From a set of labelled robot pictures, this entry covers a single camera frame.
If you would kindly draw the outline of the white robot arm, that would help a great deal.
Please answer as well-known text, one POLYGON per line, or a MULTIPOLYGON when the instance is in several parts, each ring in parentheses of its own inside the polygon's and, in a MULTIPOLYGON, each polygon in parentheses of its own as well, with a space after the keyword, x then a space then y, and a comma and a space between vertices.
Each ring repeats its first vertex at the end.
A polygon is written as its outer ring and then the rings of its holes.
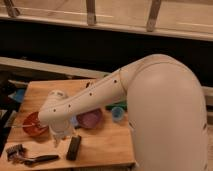
POLYGON ((208 171, 202 86, 187 66, 167 55, 149 55, 65 100, 49 102, 38 118, 65 134, 71 116, 123 100, 132 127, 134 171, 208 171))

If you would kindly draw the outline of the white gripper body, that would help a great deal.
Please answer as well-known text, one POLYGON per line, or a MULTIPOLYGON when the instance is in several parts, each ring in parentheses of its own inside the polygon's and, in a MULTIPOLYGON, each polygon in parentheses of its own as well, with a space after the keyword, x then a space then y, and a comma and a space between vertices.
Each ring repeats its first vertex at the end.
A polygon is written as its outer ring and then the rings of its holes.
POLYGON ((50 122, 49 129, 55 147, 59 145, 61 140, 72 135, 72 125, 70 120, 56 120, 50 122))

